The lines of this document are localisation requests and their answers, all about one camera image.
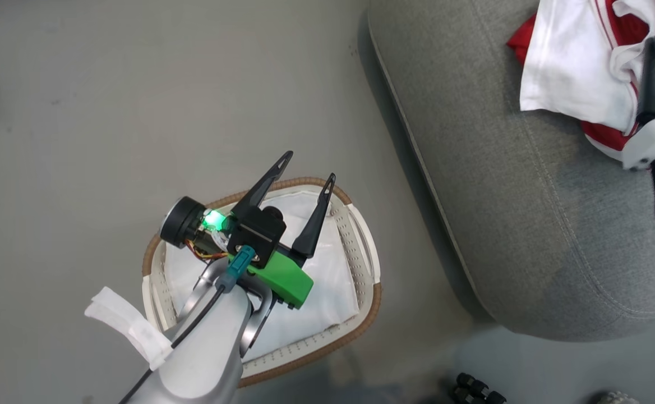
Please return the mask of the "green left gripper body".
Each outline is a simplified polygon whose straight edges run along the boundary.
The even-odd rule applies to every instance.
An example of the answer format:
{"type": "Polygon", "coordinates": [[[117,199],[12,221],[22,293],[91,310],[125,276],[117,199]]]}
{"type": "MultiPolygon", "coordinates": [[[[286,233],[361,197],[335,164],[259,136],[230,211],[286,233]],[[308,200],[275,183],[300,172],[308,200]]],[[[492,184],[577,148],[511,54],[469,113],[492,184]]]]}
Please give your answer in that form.
{"type": "MultiPolygon", "coordinates": [[[[209,210],[192,198],[182,198],[169,210],[159,230],[159,237],[167,243],[183,248],[189,242],[197,245],[200,241],[212,241],[215,233],[223,233],[230,238],[234,218],[225,217],[215,210],[209,210]]],[[[234,255],[228,253],[230,260],[234,255]]],[[[281,242],[271,256],[267,266],[258,269],[252,263],[245,274],[252,274],[266,284],[279,299],[295,309],[305,303],[313,280],[302,269],[306,260],[299,260],[290,247],[281,242]]]]}

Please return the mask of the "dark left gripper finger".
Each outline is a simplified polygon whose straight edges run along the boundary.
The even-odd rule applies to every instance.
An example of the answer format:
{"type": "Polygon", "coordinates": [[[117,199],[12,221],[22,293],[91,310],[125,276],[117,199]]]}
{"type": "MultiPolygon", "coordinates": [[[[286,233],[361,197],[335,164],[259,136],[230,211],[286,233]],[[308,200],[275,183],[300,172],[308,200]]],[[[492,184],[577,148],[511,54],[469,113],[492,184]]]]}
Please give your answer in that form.
{"type": "Polygon", "coordinates": [[[336,175],[331,173],[317,197],[317,204],[302,232],[292,243],[292,251],[299,260],[313,258],[322,226],[333,194],[336,175]]]}
{"type": "Polygon", "coordinates": [[[259,207],[272,184],[281,178],[293,154],[292,150],[286,151],[233,206],[230,213],[235,219],[243,218],[251,208],[259,207]]]}

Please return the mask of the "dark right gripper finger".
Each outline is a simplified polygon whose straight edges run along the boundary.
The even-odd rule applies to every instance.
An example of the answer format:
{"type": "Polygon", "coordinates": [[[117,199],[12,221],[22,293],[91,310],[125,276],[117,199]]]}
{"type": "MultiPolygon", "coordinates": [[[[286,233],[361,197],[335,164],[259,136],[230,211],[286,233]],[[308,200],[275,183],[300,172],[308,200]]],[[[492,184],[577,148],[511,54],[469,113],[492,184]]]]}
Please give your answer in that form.
{"type": "Polygon", "coordinates": [[[655,40],[646,39],[635,122],[638,127],[643,127],[653,120],[655,120],[655,40]]]}

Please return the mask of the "red and white garment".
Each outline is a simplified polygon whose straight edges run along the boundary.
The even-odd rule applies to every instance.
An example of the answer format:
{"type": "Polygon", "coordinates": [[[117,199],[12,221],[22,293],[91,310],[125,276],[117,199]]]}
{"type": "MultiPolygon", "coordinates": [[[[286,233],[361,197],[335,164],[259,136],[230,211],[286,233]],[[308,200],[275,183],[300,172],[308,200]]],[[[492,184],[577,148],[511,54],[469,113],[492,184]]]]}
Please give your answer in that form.
{"type": "Polygon", "coordinates": [[[523,67],[523,112],[576,118],[612,159],[637,132],[644,43],[655,40],[655,0],[540,0],[509,39],[523,67]]]}

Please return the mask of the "grey fabric sofa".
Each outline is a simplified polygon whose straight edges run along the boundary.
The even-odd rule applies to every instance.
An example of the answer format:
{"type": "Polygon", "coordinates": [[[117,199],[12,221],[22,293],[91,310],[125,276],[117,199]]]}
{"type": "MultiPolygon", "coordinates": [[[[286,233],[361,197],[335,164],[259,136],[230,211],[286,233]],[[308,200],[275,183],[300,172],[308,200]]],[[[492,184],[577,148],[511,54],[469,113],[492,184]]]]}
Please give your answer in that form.
{"type": "Polygon", "coordinates": [[[578,123],[521,112],[507,40],[538,0],[370,0],[368,28],[479,303],[515,333],[599,342],[655,327],[648,172],[578,123]]]}

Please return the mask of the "white basket liner cloth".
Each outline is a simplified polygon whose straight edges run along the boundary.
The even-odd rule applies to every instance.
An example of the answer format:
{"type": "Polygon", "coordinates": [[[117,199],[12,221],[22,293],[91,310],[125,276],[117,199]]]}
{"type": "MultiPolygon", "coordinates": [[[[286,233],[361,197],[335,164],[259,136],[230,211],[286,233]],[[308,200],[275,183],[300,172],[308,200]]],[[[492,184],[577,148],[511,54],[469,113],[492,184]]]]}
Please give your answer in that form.
{"type": "MultiPolygon", "coordinates": [[[[204,269],[205,263],[187,247],[167,245],[164,270],[178,313],[204,269]]],[[[334,215],[326,214],[315,255],[302,269],[314,282],[307,300],[301,309],[276,304],[243,361],[268,355],[358,314],[355,284],[334,215]]]]}

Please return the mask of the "white woven-rim laundry basket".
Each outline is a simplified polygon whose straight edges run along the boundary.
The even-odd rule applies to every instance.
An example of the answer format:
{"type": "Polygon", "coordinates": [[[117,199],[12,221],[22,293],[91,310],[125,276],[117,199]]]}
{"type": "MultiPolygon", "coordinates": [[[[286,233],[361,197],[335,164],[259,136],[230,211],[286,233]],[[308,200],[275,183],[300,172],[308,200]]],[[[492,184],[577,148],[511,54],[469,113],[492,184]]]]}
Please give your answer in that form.
{"type": "MultiPolygon", "coordinates": [[[[342,248],[355,283],[358,314],[324,332],[246,362],[238,385],[240,388],[263,383],[321,360],[360,337],[376,319],[382,288],[379,256],[373,236],[349,195],[338,186],[333,189],[330,214],[336,219],[342,248]]],[[[166,251],[166,243],[159,236],[153,236],[141,268],[141,294],[146,318],[161,332],[176,325],[178,317],[164,275],[166,251]]]]}

